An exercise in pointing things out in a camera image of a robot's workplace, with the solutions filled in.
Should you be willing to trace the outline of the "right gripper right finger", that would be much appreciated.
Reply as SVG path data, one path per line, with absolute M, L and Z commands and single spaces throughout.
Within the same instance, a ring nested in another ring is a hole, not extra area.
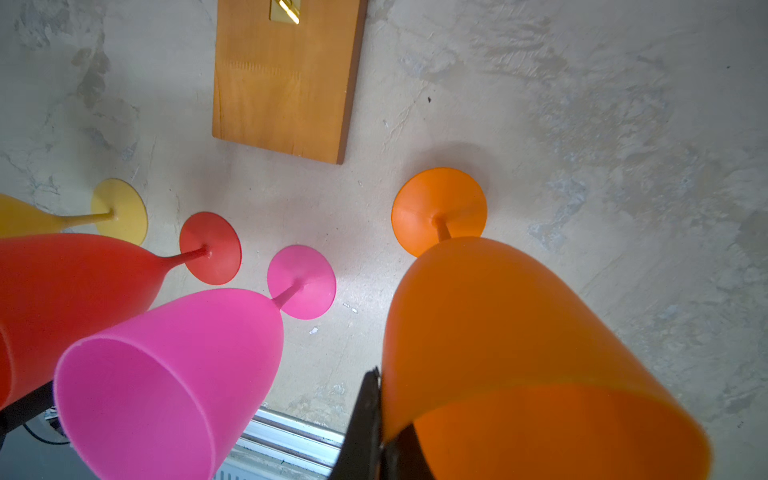
M 413 423 L 384 444 L 380 478 L 388 480 L 434 480 Z

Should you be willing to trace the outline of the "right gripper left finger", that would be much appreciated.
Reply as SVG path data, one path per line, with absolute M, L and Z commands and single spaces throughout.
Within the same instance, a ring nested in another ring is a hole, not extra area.
M 380 372 L 365 373 L 329 479 L 377 479 L 381 456 Z

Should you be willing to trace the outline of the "orange wine glass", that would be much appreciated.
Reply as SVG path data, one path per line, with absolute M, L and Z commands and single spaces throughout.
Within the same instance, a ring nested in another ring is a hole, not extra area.
M 488 239 L 468 174 L 423 171 L 391 222 L 382 440 L 413 423 L 437 479 L 705 479 L 701 426 L 556 274 Z

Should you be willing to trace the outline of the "pink wine glass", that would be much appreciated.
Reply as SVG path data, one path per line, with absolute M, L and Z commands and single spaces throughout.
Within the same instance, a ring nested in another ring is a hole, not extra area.
M 333 304 L 324 255 L 280 250 L 268 293 L 190 294 L 73 343 L 53 393 L 74 450 L 101 479 L 210 479 L 270 391 L 285 316 L 313 320 Z

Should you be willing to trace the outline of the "yellow wine glass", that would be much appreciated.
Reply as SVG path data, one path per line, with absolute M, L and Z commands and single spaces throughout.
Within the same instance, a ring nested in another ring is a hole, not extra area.
M 95 224 L 100 235 L 141 245 L 147 235 L 146 206 L 128 182 L 109 178 L 94 189 L 91 212 L 55 215 L 8 195 L 1 195 L 1 237 L 55 234 L 65 229 Z

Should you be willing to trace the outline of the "red wine glass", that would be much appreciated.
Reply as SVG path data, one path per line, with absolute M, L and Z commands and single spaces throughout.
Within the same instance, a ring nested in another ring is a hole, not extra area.
M 158 256 L 128 241 L 79 233 L 1 242 L 1 405 L 49 383 L 75 341 L 146 312 L 181 265 L 223 285 L 242 264 L 232 225 L 199 212 L 182 226 L 180 252 Z

